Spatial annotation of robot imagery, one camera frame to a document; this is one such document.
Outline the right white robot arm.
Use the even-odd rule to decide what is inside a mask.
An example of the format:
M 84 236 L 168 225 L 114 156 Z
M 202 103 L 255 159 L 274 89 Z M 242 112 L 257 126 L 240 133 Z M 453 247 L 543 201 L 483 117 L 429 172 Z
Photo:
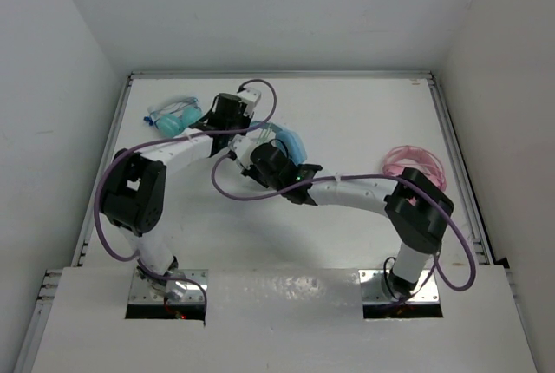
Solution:
M 393 267 L 382 277 L 390 297 L 407 298 L 415 289 L 429 258 L 440 250 L 453 202 L 415 168 L 407 168 L 402 180 L 421 189 L 434 202 L 402 182 L 349 180 L 336 177 L 315 164 L 295 164 L 283 149 L 269 142 L 236 147 L 242 174 L 262 187 L 278 192 L 289 202 L 309 206 L 346 206 L 380 214 L 389 219 L 401 246 Z

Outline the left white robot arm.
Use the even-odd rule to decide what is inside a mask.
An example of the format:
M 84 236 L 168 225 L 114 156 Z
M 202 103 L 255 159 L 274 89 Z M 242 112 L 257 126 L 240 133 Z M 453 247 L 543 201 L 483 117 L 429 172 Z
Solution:
M 101 177 L 94 200 L 95 229 L 105 250 L 114 259 L 136 260 L 148 278 L 165 284 L 177 268 L 156 226 L 162 217 L 167 176 L 208 159 L 245 138 L 261 93 L 241 87 L 236 94 L 215 96 L 211 110 L 186 126 L 178 135 L 122 149 Z M 101 216 L 124 233 L 133 250 L 123 257 L 110 248 L 101 228 Z

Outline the light blue headphones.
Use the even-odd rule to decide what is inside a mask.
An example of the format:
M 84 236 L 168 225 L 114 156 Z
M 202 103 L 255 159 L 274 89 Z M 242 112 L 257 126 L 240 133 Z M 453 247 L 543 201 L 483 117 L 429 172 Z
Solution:
M 265 144 L 277 147 L 295 165 L 300 165 L 307 160 L 304 144 L 300 136 L 293 130 L 271 121 L 254 121 L 252 126 L 260 130 L 260 134 L 255 140 L 256 148 Z

